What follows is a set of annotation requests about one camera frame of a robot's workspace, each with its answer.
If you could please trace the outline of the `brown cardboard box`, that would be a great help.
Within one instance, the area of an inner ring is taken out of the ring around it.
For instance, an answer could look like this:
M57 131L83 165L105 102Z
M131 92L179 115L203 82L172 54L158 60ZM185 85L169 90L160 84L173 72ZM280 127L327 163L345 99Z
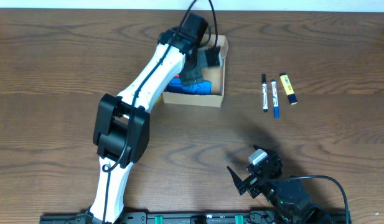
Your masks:
M224 97L224 83L225 83L225 64L228 52L228 41L224 35L219 35L217 40L217 47L220 47L222 55L222 66L202 68L202 76L204 81L212 84L211 95L188 95L181 93L168 92L167 87L162 92L164 103L179 104L179 105L194 105L194 106L211 106L221 107Z

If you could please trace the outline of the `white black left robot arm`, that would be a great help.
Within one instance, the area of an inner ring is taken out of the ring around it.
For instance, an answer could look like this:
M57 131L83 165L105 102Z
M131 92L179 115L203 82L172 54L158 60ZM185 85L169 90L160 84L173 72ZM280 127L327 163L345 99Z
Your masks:
M86 223L115 223L124 209L124 190L132 166L149 142L150 114L169 82L198 64L198 49L208 22L196 14L160 34L156 51L130 86L98 104L93 143L97 146L100 177Z

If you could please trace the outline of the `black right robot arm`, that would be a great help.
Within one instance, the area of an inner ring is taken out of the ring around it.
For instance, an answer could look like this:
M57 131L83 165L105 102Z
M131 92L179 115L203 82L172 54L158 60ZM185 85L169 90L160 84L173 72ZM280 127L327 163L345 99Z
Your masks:
M249 193L252 198L263 195L277 211L276 218L285 223L333 223L330 215L313 203L298 180L281 180L282 162L274 150L253 146L248 157L249 176L241 179L232 168L228 171L240 195Z

